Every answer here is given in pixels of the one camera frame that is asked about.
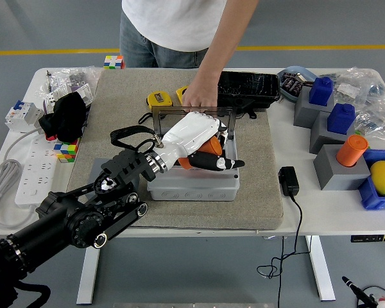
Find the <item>person's left hand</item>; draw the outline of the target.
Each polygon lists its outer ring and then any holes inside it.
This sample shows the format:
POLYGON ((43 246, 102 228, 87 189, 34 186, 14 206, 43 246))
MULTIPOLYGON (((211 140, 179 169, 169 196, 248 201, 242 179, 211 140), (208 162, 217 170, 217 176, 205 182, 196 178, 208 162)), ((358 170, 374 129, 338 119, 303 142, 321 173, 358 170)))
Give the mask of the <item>person's left hand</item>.
POLYGON ((206 80, 194 80, 186 89, 182 97, 182 106, 185 108, 217 107, 218 83, 206 80))

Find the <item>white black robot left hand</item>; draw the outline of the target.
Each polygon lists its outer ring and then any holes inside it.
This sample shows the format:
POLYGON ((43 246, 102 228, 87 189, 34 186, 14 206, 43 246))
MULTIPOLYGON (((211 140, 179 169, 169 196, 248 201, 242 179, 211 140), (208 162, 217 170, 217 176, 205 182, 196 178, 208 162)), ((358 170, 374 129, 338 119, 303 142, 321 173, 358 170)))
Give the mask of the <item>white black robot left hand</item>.
POLYGON ((163 172, 170 170, 180 158, 185 158, 191 167, 211 171, 243 167, 245 163, 242 160, 231 160, 222 154, 200 149, 224 130, 226 126, 219 119, 199 112, 189 112, 163 136, 162 147, 153 149, 163 172))

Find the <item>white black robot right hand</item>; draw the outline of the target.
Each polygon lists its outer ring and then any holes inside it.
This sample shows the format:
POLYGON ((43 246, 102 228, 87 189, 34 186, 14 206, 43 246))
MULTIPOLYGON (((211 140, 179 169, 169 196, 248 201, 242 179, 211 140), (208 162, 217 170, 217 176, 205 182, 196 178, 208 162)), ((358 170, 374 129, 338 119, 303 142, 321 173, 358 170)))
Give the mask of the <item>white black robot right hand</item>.
POLYGON ((358 307, 361 308, 376 308, 378 303, 374 298, 367 295, 362 289, 357 287, 349 278, 342 276, 343 282, 352 290, 355 294, 358 301, 361 301, 361 304, 358 304, 358 307))

